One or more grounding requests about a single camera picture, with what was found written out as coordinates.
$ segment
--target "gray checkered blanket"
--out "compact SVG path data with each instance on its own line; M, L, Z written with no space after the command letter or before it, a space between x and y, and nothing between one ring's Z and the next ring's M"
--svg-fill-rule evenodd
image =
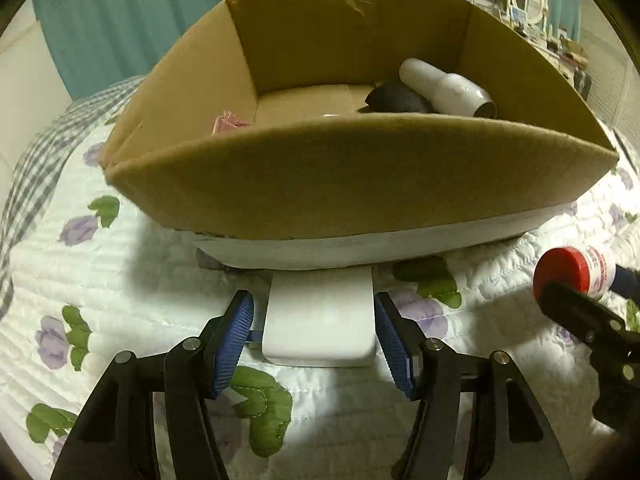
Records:
M9 252L42 218L69 155L99 121L120 113L142 79L126 79L73 103L31 141L15 165L0 231L0 317L14 295Z

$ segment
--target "screw head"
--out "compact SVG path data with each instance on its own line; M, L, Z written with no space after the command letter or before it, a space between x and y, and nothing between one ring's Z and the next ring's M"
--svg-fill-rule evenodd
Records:
M507 352L503 352L502 350L498 350L494 353L494 359L495 362L500 363L501 365L505 365L509 361L511 361L509 354L507 354Z
M115 357L115 361L118 364L124 364L131 359L131 352L129 350L123 350L122 352L118 352Z
M634 369L631 365L624 365L622 367L622 376L627 381L633 381L634 377L636 376L636 373L634 372Z
M444 343L435 337L428 338L424 344L429 350L435 350L436 352L442 350L444 346Z
M200 340L197 337L190 337L182 342L182 348L185 350L195 350L200 346Z

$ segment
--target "red lid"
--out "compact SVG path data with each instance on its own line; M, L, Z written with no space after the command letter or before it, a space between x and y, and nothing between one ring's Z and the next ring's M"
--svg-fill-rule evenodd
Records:
M574 247L558 247L544 253L533 273L533 295L536 300L548 282L559 282L578 292L589 290L589 266Z

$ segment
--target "blue gripper pad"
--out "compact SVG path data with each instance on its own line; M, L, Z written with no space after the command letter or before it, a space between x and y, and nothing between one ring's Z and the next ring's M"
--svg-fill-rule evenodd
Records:
M254 322L254 298L247 294L240 304L238 311L231 320L223 337L222 345L214 358L214 375L211 389L214 396L218 396L231 384L242 347Z
M409 354L402 345L394 324L377 296L374 297L373 305L376 319L376 335L385 355L386 364L391 370L391 376L394 378L396 387L402 390L409 399L412 399L416 387L411 374Z

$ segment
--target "cardboard box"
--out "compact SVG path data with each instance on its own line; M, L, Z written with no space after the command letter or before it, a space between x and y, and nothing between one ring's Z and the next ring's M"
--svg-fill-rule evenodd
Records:
M409 57L485 88L500 120L357 113ZM212 136L225 110L252 126ZM616 159L562 75L466 1L225 0L148 75L101 164L162 225L224 245L208 250L225 263L287 269L514 235ZM306 255L291 263L280 242Z

